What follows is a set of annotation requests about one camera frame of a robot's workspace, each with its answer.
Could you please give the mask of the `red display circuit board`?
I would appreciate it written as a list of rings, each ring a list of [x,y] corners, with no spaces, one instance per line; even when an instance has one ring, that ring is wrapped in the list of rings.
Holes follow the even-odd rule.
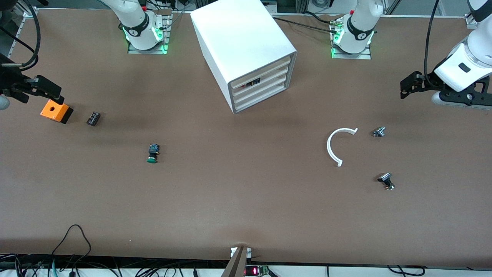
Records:
[[[262,266],[262,265],[245,266],[245,269],[244,269],[244,276],[245,277],[262,277],[265,275],[269,275],[268,266]]]

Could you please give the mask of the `orange button enclosure box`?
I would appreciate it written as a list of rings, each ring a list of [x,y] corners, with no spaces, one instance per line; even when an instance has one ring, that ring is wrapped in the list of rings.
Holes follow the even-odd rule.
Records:
[[[66,104],[59,105],[53,100],[48,100],[40,115],[52,121],[66,124],[73,112],[72,107]]]

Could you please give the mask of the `white curved plastic arc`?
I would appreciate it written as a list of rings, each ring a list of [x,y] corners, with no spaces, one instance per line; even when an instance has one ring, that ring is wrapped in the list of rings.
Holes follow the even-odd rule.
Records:
[[[340,168],[342,166],[343,160],[341,160],[338,156],[336,156],[336,154],[334,154],[334,152],[332,150],[332,146],[331,146],[332,138],[334,137],[335,134],[338,134],[338,133],[349,133],[349,134],[355,135],[355,133],[357,133],[357,132],[358,132],[358,128],[338,128],[338,129],[334,130],[329,135],[329,137],[327,138],[327,142],[326,142],[327,153],[330,156],[330,158],[337,164],[338,168]]]

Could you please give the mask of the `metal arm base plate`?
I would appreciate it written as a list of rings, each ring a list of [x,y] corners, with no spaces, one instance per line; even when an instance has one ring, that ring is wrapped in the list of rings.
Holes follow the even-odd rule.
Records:
[[[136,44],[132,43],[134,39],[125,32],[128,54],[165,55],[170,43],[173,14],[162,15],[153,11],[146,11],[146,14],[149,15],[150,22],[140,36],[143,37],[144,42],[139,40]]]
[[[374,35],[374,30],[365,33],[357,30],[353,34],[349,30],[349,17],[350,15],[346,14],[338,18],[337,24],[330,27],[330,30],[334,30],[334,33],[331,34],[331,57],[370,60],[369,45]]]

